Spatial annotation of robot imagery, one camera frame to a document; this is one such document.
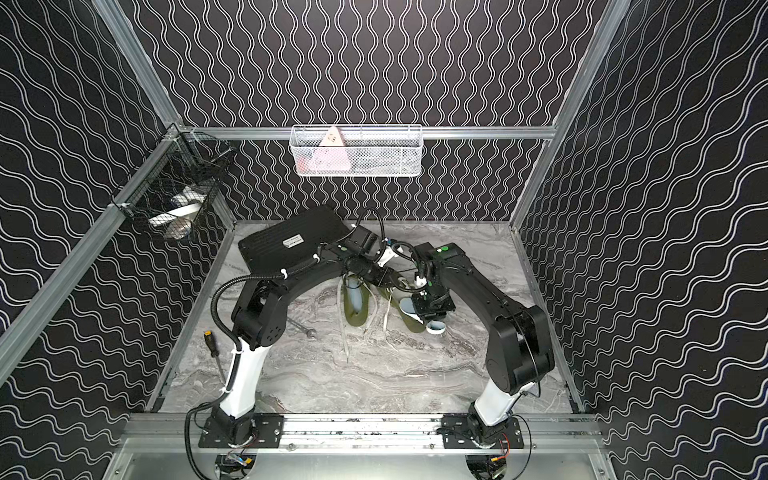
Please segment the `gray marble floor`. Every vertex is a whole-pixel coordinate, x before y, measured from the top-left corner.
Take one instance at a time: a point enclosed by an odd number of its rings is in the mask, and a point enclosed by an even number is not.
[[[237,227],[217,286],[248,273],[237,241],[264,228],[245,223]],[[411,244],[456,242],[472,262],[499,289],[526,306],[533,304],[525,275],[506,225],[489,223],[388,223],[387,236]],[[456,311],[445,322],[440,336],[415,334],[406,329],[397,312],[389,314],[386,337],[382,328],[387,302],[378,294],[378,313],[369,315],[363,327],[345,324],[349,346],[347,359],[339,326],[336,288],[330,280],[300,296],[288,310],[291,319],[318,332],[309,339],[288,325],[267,358],[257,393],[257,410],[264,412],[466,412],[488,380],[483,365],[488,334],[477,316],[454,296]],[[240,294],[238,286],[225,292],[219,302],[228,325]],[[183,412],[216,398],[222,386],[216,364],[210,358],[203,332],[216,328],[210,313],[200,318],[191,343],[179,365],[162,412]],[[218,333],[221,361],[229,366],[230,345]],[[571,412],[568,392],[559,371],[541,383],[541,398],[524,397],[516,412]]]

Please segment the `black wire basket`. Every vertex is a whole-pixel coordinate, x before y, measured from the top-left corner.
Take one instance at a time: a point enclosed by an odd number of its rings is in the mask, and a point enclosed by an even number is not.
[[[137,233],[166,241],[194,238],[235,153],[232,144],[210,135],[181,134],[118,208]]]

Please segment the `white tube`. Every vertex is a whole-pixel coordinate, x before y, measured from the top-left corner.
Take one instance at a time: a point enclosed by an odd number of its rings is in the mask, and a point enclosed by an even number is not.
[[[271,345],[260,346],[251,351],[248,344],[242,339],[240,339],[240,345],[243,352],[240,354],[240,364],[237,366],[235,383],[232,385],[230,394],[219,405],[227,415],[233,416],[235,419],[253,410],[253,406],[256,404],[256,385],[259,383],[266,355],[272,348]],[[235,356],[232,357],[230,364],[230,376],[232,375],[234,359]]]
[[[488,379],[485,384],[485,390],[475,400],[475,410],[478,416],[488,426],[497,425],[509,417],[509,409],[515,404],[521,392],[527,392],[535,383],[530,382],[523,385],[514,395],[509,395],[501,391],[493,380]]]

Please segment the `black patterned wall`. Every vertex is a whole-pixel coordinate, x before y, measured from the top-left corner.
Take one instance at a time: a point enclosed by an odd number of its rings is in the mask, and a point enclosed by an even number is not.
[[[768,478],[768,3],[636,0],[521,229],[619,478]]]
[[[163,131],[90,1],[0,2],[0,334]]]
[[[165,243],[125,222],[0,387],[0,478],[98,480],[143,412],[223,239]]]
[[[0,2],[0,333],[163,131],[89,0]],[[204,225],[110,239],[0,386],[0,478],[101,478],[217,254]]]
[[[605,0],[121,0],[185,124],[549,125]]]
[[[389,220],[506,221],[541,140],[427,141],[419,177],[300,177],[288,142],[249,141],[223,192],[240,220],[285,219],[320,204],[356,219],[375,206]]]

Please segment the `green shoe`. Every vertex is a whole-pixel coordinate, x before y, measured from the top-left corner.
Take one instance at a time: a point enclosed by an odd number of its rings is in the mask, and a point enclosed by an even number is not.
[[[400,277],[398,280],[401,280],[403,283],[403,286],[410,286],[408,285],[408,281]],[[379,293],[381,293],[382,298],[389,299],[389,301],[392,303],[392,306],[397,309],[397,311],[400,313],[400,318],[402,319],[402,322],[406,325],[408,330],[414,333],[421,333],[424,330],[426,330],[426,325],[419,322],[417,319],[413,318],[410,315],[406,315],[402,309],[400,308],[400,301],[405,298],[410,298],[411,294],[408,292],[403,292],[402,290],[397,290],[396,288],[392,289],[392,292],[390,292],[388,289],[383,289],[381,287],[377,287],[379,289]]]
[[[356,275],[349,275],[341,289],[344,316],[351,326],[365,325],[368,319],[368,299],[371,293]]]

